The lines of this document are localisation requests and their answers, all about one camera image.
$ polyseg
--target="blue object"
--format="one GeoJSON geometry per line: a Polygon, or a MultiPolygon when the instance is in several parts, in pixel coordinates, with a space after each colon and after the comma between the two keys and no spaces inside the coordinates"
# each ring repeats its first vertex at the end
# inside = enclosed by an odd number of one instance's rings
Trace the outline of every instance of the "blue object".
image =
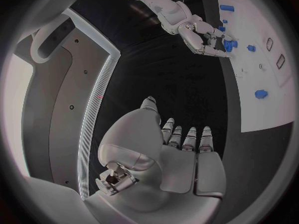
{"type": "Polygon", "coordinates": [[[237,41],[232,41],[232,46],[233,47],[238,47],[238,42],[237,41]]]}
{"type": "Polygon", "coordinates": [[[219,30],[220,30],[220,31],[225,31],[225,27],[223,27],[223,26],[219,26],[219,30]]]}
{"type": "Polygon", "coordinates": [[[231,52],[233,50],[233,45],[231,41],[224,40],[223,45],[227,52],[231,52]]]}
{"type": "Polygon", "coordinates": [[[256,98],[263,99],[268,95],[268,92],[265,90],[259,90],[259,91],[255,91],[254,94],[255,94],[256,98]]]}
{"type": "Polygon", "coordinates": [[[220,9],[223,11],[235,11],[235,8],[233,6],[228,5],[220,5],[220,9]]]}
{"type": "Polygon", "coordinates": [[[255,46],[248,45],[247,49],[248,49],[249,51],[253,51],[253,52],[255,52],[255,46]]]}

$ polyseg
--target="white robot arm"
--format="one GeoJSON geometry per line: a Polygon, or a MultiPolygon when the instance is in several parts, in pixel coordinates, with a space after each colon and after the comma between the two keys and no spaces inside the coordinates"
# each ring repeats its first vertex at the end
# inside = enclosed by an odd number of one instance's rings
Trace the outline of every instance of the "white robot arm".
{"type": "Polygon", "coordinates": [[[227,41],[232,38],[217,28],[204,22],[201,17],[192,15],[190,9],[182,2],[172,0],[140,0],[147,5],[161,22],[162,28],[169,34],[180,34],[185,44],[195,54],[230,57],[227,52],[216,50],[216,38],[221,37],[227,41]],[[196,33],[205,34],[208,45],[196,33]]]}

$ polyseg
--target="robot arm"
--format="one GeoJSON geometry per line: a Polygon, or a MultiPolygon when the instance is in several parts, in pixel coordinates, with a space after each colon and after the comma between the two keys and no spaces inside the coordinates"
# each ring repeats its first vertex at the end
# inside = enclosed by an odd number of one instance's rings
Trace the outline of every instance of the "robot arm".
{"type": "Polygon", "coordinates": [[[172,0],[140,0],[147,5],[161,22],[162,28],[169,34],[180,34],[185,44],[195,54],[230,57],[227,52],[215,50],[216,38],[221,37],[227,41],[232,38],[224,32],[213,28],[202,21],[197,15],[192,15],[190,9],[182,2],[172,0]],[[203,40],[196,33],[207,34],[208,45],[203,45],[203,40]]]}

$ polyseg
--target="black backdrop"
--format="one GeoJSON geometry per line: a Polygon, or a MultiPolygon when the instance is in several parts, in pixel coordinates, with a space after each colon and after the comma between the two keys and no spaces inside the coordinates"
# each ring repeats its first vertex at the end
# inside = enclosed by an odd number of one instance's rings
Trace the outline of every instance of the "black backdrop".
{"type": "MultiPolygon", "coordinates": [[[[202,0],[185,0],[203,19],[202,0]]],[[[227,100],[218,58],[193,54],[179,35],[169,35],[142,2],[78,0],[72,8],[88,19],[121,51],[98,113],[90,153],[89,191],[103,172],[97,151],[105,132],[121,116],[140,107],[149,95],[157,101],[161,125],[168,118],[181,125],[183,138],[195,126],[212,129],[215,150],[223,155],[227,100]]]]}

